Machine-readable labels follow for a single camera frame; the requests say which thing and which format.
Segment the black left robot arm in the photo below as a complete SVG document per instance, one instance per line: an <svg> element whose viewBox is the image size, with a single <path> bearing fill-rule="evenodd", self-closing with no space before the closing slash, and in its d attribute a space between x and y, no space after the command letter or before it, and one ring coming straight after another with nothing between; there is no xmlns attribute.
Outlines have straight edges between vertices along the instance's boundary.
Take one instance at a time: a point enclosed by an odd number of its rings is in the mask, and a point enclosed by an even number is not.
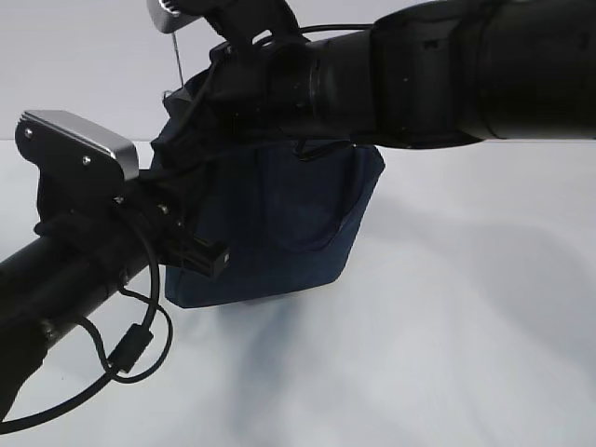
<svg viewBox="0 0 596 447"><path fill-rule="evenodd" d="M133 367L152 342L152 325L163 312L159 269L188 267L218 277L229 262L223 243L194 236L166 181L101 181L64 187L41 175L39 221L34 242L1 263L1 412L7 415L24 383L48 351L74 328L93 341L102 374L74 397L19 419L1 420L5 434L55 420L95 397L107 385L146 378ZM143 270L150 291L142 297L142 319L107 350L90 315Z"/></svg>

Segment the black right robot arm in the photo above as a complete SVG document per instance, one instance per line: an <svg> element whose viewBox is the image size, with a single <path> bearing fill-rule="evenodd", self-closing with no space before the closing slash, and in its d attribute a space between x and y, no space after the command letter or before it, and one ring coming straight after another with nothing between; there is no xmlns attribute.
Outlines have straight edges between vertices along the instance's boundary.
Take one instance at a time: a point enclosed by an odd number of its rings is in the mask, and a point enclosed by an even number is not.
<svg viewBox="0 0 596 447"><path fill-rule="evenodd" d="M595 135L591 1L432 1L371 29L222 65L210 106L234 139L435 149Z"/></svg>

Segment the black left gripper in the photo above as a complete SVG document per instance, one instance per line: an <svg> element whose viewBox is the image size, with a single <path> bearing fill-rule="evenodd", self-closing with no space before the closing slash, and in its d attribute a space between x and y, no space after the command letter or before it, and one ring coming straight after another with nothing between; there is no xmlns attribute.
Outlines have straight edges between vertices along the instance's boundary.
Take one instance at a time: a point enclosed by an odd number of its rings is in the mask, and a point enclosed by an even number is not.
<svg viewBox="0 0 596 447"><path fill-rule="evenodd" d="M203 202L185 196L185 178L140 171L127 179L111 176L111 253L135 272L150 263L216 278L227 267L229 248L194 235Z"/></svg>

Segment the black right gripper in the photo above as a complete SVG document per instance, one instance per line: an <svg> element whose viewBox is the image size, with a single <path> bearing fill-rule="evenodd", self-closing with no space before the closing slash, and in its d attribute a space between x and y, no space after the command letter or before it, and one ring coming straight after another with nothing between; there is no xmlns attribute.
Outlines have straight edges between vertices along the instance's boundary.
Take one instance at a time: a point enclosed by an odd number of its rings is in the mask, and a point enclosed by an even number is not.
<svg viewBox="0 0 596 447"><path fill-rule="evenodd" d="M269 46L254 64L223 63L208 96L216 134L228 140L319 139L314 78L320 50L314 42Z"/></svg>

